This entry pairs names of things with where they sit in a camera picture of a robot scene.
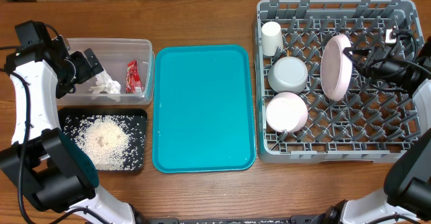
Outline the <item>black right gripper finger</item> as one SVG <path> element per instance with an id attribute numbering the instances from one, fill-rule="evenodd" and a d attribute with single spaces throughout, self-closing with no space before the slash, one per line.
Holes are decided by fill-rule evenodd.
<path id="1" fill-rule="evenodd" d="M 368 47 L 357 48 L 357 47 L 345 47 L 343 49 L 343 54 L 348 58 L 352 58 L 354 55 L 359 55 L 361 57 L 367 57 L 370 52 Z"/>
<path id="2" fill-rule="evenodd" d="M 366 57 L 363 56 L 350 56 L 350 61 L 352 62 L 352 65 L 354 69 L 361 74 L 361 76 L 367 76 L 366 72 L 366 66 L 367 66 L 367 60 Z"/>

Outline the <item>white napkin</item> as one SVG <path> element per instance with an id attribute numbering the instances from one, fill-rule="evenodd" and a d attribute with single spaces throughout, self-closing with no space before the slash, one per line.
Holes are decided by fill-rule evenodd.
<path id="1" fill-rule="evenodd" d="M 96 75 L 96 85 L 90 87 L 89 91 L 91 91 L 93 95 L 106 93 L 110 99 L 116 102 L 121 100 L 119 96 L 110 96 L 111 94 L 120 94 L 121 85 L 118 81 L 113 80 L 106 71 Z"/>

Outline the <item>white pink-rimmed plate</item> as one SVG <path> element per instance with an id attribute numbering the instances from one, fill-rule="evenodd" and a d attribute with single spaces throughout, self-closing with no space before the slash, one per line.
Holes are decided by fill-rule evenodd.
<path id="1" fill-rule="evenodd" d="M 334 101 L 340 101 L 346 94 L 352 77 L 352 62 L 343 53 L 351 46 L 349 38 L 340 34 L 326 44 L 321 59 L 321 86 L 324 94 Z"/>

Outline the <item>red snack wrapper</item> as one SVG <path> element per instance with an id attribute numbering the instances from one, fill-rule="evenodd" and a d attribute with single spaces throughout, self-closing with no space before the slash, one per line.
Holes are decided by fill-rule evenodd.
<path id="1" fill-rule="evenodd" d="M 142 91 L 137 61 L 133 60 L 127 65 L 126 92 L 128 94 L 140 94 Z"/>

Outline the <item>white bowl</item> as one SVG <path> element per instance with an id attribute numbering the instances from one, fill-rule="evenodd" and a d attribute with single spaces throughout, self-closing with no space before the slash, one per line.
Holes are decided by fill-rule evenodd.
<path id="1" fill-rule="evenodd" d="M 274 63 L 268 73 L 268 82 L 273 91 L 299 94 L 306 88 L 308 70 L 304 62 L 296 57 L 284 57 Z"/>

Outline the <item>white paper cup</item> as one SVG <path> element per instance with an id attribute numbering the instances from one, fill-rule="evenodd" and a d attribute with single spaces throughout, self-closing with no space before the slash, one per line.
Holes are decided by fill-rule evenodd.
<path id="1" fill-rule="evenodd" d="M 272 57 L 277 49 L 284 47 L 281 26 L 277 22 L 267 22 L 262 25 L 262 50 L 265 56 Z"/>

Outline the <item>pink bowl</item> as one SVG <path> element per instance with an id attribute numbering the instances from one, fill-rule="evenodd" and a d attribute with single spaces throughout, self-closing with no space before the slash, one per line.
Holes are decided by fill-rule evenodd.
<path id="1" fill-rule="evenodd" d="M 266 107 L 267 124 L 276 132 L 293 133 L 307 121 L 308 108 L 296 94 L 281 92 L 273 97 Z"/>

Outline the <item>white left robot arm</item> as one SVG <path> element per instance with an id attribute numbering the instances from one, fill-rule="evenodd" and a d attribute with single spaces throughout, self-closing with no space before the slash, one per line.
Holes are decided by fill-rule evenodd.
<path id="1" fill-rule="evenodd" d="M 92 50 L 70 52 L 50 25 L 27 21 L 15 27 L 3 72 L 14 85 L 15 131 L 1 152 L 1 170 L 18 190 L 20 207 L 52 210 L 62 219 L 89 223 L 143 223 L 132 205 L 105 190 L 91 159 L 61 130 L 57 100 L 102 72 Z"/>

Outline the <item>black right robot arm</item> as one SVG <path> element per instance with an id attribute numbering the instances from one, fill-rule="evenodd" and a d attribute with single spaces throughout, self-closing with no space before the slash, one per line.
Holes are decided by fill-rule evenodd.
<path id="1" fill-rule="evenodd" d="M 316 223 L 419 223 L 430 220 L 430 43 L 414 48 L 412 60 L 397 59 L 393 49 L 409 32 L 389 32 L 384 46 L 355 48 L 345 35 L 330 39 L 321 60 L 324 94 L 340 100 L 352 69 L 370 79 L 394 83 L 413 100 L 420 138 L 391 167 L 383 188 L 330 207 Z"/>

